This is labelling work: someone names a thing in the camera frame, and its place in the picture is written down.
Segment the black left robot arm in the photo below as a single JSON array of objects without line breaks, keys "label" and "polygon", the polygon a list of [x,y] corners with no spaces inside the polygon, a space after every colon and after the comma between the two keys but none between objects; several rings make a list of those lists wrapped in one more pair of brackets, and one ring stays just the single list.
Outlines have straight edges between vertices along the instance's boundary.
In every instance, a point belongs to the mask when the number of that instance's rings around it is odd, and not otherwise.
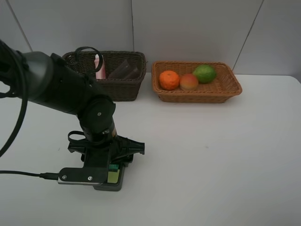
[{"label": "black left robot arm", "polygon": [[63,113],[76,115],[82,139],[69,139],[70,152],[82,155],[85,166],[103,167],[112,162],[130,161],[144,154],[145,144],[117,135],[113,114],[115,103],[88,74],[68,67],[57,54],[22,53],[0,44],[0,80],[10,87],[2,98],[21,99],[16,125],[1,148],[5,153],[23,123],[27,103],[33,102]]}]

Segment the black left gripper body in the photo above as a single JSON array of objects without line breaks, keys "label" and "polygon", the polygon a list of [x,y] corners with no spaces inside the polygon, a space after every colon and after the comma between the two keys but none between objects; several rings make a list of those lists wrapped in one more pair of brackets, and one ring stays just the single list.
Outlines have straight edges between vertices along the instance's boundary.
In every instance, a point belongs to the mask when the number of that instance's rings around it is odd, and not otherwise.
[{"label": "black left gripper body", "polygon": [[109,168],[110,164],[128,166],[134,154],[145,154],[145,143],[137,142],[122,136],[105,135],[100,141],[89,141],[86,138],[76,140],[68,135],[68,150],[81,154],[84,167]]}]

